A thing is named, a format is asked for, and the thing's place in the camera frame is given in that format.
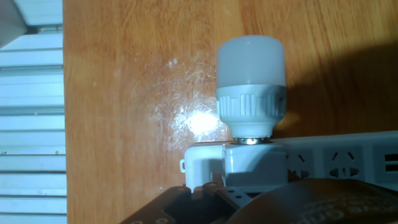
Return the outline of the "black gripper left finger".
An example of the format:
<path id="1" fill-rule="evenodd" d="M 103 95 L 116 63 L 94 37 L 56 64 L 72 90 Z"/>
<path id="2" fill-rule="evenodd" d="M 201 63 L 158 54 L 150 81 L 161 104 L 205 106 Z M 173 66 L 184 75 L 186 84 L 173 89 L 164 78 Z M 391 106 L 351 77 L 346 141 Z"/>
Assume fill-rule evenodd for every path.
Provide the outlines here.
<path id="1" fill-rule="evenodd" d="M 172 187 L 130 215 L 122 224 L 226 223 L 251 197 L 236 187 L 206 183 L 191 190 Z"/>

